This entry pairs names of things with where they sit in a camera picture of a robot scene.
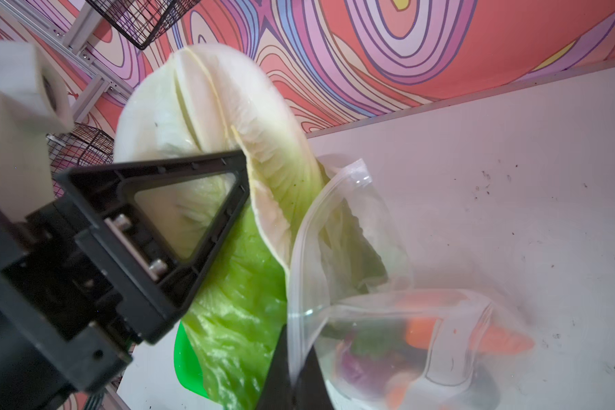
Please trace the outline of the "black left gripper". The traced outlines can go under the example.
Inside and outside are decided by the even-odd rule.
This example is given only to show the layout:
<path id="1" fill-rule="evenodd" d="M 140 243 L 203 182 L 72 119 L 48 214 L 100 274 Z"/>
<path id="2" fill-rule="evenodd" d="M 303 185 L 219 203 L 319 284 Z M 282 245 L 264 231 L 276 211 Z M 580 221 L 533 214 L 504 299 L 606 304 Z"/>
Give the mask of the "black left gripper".
<path id="1" fill-rule="evenodd" d="M 0 208 L 0 409 L 58 408 L 132 363 L 107 251 L 80 246 L 105 227 L 73 195 L 21 221 Z"/>

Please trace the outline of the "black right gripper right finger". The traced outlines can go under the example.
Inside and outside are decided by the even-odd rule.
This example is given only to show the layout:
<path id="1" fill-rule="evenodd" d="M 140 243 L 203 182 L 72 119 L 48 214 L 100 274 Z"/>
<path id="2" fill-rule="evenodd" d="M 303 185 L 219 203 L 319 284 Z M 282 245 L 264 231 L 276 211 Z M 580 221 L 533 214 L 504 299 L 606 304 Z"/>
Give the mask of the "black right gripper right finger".
<path id="1" fill-rule="evenodd" d="M 309 353 L 293 391 L 296 410 L 333 410 L 316 353 Z"/>

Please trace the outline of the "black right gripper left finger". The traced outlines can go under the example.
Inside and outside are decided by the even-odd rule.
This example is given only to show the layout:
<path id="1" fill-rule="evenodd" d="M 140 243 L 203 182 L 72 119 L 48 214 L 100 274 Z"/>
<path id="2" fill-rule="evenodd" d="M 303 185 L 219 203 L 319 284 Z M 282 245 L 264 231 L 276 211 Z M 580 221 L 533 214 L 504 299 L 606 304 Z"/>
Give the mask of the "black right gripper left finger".
<path id="1" fill-rule="evenodd" d="M 256 410 L 291 410 L 293 389 L 288 365 L 287 331 L 283 327 Z"/>

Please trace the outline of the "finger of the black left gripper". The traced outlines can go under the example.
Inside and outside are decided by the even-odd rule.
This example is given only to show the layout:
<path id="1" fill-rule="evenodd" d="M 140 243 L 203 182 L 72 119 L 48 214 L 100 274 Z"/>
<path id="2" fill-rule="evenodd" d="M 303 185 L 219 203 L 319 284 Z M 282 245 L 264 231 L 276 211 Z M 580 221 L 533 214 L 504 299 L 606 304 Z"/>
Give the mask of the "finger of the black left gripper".
<path id="1" fill-rule="evenodd" d="M 56 176 L 83 224 L 81 252 L 118 295 L 136 340 L 187 312 L 249 198 L 242 151 L 71 168 Z"/>

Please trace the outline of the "purple red onion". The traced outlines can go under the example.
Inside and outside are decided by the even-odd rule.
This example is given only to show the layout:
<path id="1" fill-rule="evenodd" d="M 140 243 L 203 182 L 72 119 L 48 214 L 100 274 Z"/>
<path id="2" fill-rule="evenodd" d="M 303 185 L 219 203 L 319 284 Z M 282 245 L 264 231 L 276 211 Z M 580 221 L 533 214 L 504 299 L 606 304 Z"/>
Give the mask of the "purple red onion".
<path id="1" fill-rule="evenodd" d="M 361 396 L 382 396 L 389 380 L 406 368 L 396 355 L 380 359 L 354 355 L 350 343 L 341 343 L 335 363 L 337 379 Z"/>

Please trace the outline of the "clear zip top bag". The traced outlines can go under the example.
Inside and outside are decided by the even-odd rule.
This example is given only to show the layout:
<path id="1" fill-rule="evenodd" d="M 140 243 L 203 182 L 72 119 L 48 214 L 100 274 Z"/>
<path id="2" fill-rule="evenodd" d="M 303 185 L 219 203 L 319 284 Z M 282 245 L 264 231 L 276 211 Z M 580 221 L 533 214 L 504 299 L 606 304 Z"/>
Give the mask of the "clear zip top bag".
<path id="1" fill-rule="evenodd" d="M 413 271 L 362 161 L 328 173 L 294 245 L 288 284 L 288 365 L 294 391 L 316 353 L 334 409 L 496 409 L 534 349 L 524 323 L 480 286 L 438 288 Z M 338 347 L 406 368 L 382 396 L 337 379 Z"/>

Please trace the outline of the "green lettuce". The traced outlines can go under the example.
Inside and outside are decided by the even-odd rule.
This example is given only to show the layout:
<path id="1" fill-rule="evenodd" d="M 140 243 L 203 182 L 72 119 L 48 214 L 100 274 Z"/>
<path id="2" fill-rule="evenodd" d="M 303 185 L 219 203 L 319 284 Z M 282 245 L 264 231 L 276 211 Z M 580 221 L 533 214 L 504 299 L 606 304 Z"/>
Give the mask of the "green lettuce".
<path id="1" fill-rule="evenodd" d="M 262 69 L 223 44 L 174 52 L 135 90 L 116 162 L 236 154 L 249 198 L 180 321 L 207 397 L 226 409 L 337 409 L 315 354 L 290 387 L 287 284 L 292 247 L 329 176 Z"/>

